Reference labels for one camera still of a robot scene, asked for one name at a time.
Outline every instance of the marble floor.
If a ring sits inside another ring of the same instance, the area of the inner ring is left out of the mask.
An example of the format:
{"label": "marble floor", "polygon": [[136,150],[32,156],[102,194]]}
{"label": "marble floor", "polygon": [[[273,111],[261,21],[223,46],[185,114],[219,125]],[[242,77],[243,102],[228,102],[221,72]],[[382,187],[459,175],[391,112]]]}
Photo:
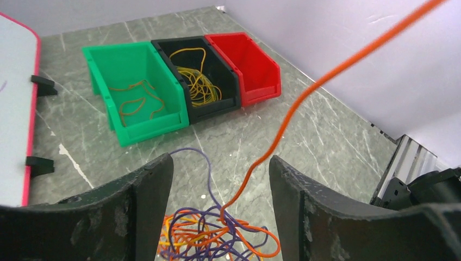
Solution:
{"label": "marble floor", "polygon": [[[181,147],[199,148],[210,157],[213,193],[227,202],[250,164],[268,149],[291,103],[312,81],[254,38],[281,67],[279,98],[120,147],[102,99],[92,92],[82,47],[239,31],[245,30],[210,7],[43,38],[40,73],[56,82],[59,95],[38,99],[34,155],[54,159],[55,173],[32,180],[30,204],[54,203],[90,190]],[[378,129],[320,89],[297,111],[275,154],[322,184],[368,202],[394,150]],[[180,207],[211,206],[203,158],[189,152],[173,158],[167,214]],[[276,233],[268,164],[254,171],[243,195],[228,210]],[[262,251],[273,247],[269,243]],[[282,255],[271,260],[282,260]]]}

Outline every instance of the black clip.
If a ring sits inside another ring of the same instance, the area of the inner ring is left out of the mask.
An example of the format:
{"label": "black clip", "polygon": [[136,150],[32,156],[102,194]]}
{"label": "black clip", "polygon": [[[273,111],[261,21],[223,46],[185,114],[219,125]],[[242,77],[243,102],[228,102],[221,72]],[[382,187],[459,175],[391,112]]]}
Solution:
{"label": "black clip", "polygon": [[52,96],[57,95],[58,91],[54,88],[54,81],[41,76],[32,75],[30,81],[37,84],[37,96]]}
{"label": "black clip", "polygon": [[26,166],[30,167],[31,178],[54,172],[54,161],[51,159],[28,156]]}

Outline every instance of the green storage bin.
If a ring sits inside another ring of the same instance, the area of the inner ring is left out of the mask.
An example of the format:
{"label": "green storage bin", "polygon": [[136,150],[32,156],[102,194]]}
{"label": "green storage bin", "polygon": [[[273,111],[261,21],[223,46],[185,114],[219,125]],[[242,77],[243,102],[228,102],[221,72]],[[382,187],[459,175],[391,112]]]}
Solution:
{"label": "green storage bin", "polygon": [[[189,125],[183,89],[150,42],[84,47],[83,54],[93,92],[102,96],[109,126],[115,130],[122,147]],[[146,88],[136,86],[126,90],[141,81],[146,81]],[[163,100],[163,108],[162,102],[146,89]],[[132,113],[142,100],[143,106],[136,113],[120,116],[121,106],[123,113]]]}

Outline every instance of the whiteboard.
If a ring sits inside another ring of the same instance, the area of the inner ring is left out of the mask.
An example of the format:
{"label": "whiteboard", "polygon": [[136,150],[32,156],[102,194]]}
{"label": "whiteboard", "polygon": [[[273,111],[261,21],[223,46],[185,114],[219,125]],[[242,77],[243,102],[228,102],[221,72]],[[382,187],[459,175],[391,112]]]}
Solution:
{"label": "whiteboard", "polygon": [[0,13],[0,204],[28,202],[40,39],[28,27]]}

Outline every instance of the plastic storage bin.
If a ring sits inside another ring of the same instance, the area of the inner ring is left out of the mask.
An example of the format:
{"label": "plastic storage bin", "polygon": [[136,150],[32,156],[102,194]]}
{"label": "plastic storage bin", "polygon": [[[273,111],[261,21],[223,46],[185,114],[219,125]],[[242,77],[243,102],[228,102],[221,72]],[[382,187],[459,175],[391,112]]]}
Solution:
{"label": "plastic storage bin", "polygon": [[[187,38],[153,40],[152,45],[159,52],[171,72],[176,76],[184,90],[184,96],[191,124],[222,115],[227,112],[239,109],[240,88],[239,78],[232,68],[222,57],[211,48],[211,44],[203,36]],[[203,48],[206,51],[203,64],[203,74],[216,86],[221,89],[222,99],[198,107],[192,105],[188,80],[179,74],[176,66],[200,69],[203,52],[185,51],[175,54],[171,60],[169,56],[184,48]]]}
{"label": "plastic storage bin", "polygon": [[[84,47],[83,54],[93,91],[102,96],[110,128],[121,146],[189,125],[183,89],[150,42]],[[143,80],[153,89],[144,82],[145,88],[139,85],[126,90]],[[155,97],[163,100],[163,108]],[[121,117],[121,107],[125,114],[137,112]]]}
{"label": "plastic storage bin", "polygon": [[246,33],[205,38],[239,76],[243,107],[280,96],[280,67]]}

